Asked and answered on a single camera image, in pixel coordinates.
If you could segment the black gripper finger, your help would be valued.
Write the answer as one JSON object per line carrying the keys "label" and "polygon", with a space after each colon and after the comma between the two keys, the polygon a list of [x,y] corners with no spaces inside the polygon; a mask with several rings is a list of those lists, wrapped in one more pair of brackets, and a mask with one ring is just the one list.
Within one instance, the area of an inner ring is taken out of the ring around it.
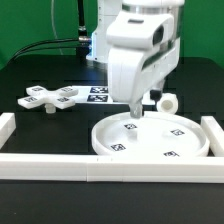
{"label": "black gripper finger", "polygon": [[140,119],[144,112],[143,112],[143,105],[140,102],[130,104],[130,116],[135,119]]}

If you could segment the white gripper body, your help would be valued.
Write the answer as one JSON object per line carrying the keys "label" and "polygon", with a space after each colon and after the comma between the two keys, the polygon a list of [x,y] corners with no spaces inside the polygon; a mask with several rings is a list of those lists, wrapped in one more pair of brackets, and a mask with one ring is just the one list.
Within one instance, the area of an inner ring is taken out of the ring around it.
{"label": "white gripper body", "polygon": [[121,11],[107,29],[108,88],[111,98],[128,104],[162,81],[179,60],[180,39],[173,40],[172,14]]}

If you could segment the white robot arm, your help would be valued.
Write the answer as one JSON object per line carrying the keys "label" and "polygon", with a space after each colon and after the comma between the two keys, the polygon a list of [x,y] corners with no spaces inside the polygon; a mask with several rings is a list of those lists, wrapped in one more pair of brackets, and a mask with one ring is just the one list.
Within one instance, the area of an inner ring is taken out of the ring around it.
{"label": "white robot arm", "polygon": [[161,91],[179,61],[181,14],[185,0],[122,0],[108,27],[108,89],[126,103],[133,118],[142,116],[143,95]]}

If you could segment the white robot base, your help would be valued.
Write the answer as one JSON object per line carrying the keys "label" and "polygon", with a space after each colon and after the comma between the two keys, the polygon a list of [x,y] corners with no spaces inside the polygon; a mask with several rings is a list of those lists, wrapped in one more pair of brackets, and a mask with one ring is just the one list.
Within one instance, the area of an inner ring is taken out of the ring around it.
{"label": "white robot base", "polygon": [[106,64],[110,46],[106,41],[106,31],[121,10],[122,0],[97,0],[97,27],[91,35],[91,51],[88,61]]}

